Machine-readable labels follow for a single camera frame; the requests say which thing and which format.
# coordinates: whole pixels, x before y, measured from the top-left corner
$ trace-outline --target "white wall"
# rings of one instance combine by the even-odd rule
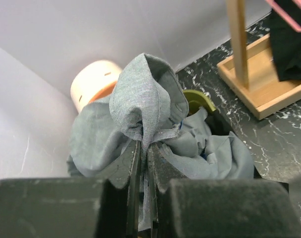
[[[246,0],[247,25],[268,12]],[[0,47],[68,97],[94,60],[147,52],[179,69],[227,39],[225,0],[0,0]]]
[[[75,116],[69,98],[0,48],[0,179],[67,176]]]

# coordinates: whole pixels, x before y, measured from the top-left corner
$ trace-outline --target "wooden pole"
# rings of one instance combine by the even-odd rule
[[[245,0],[226,0],[229,18],[231,45],[233,48],[236,78],[244,87],[249,88],[246,33],[245,33]]]

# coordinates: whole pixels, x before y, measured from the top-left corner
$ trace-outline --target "pink hanger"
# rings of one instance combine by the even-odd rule
[[[301,26],[296,23],[276,2],[275,0],[266,0],[269,5],[297,32],[301,32]],[[294,3],[301,9],[301,0],[293,0]]]

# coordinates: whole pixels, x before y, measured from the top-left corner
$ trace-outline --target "gray cloth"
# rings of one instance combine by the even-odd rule
[[[96,175],[120,156],[129,140],[112,120],[109,99],[108,96],[85,106],[72,125],[70,156],[86,177]]]
[[[120,74],[110,97],[87,105],[76,118],[69,162],[73,160],[83,175],[94,176],[124,151],[130,139],[141,141],[144,200],[139,207],[140,231],[150,228],[145,162],[151,143],[161,141],[162,155],[189,178],[253,178],[251,155],[233,133],[212,135],[203,108],[186,118],[187,114],[188,103],[170,66],[141,54]]]

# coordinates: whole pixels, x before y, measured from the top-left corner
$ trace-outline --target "table surface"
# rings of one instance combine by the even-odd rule
[[[264,18],[247,29],[247,43],[269,33]],[[233,53],[227,41],[177,75],[184,89],[203,91],[250,149],[266,179],[288,182],[290,199],[301,221],[301,100],[257,120],[217,73],[217,63]]]

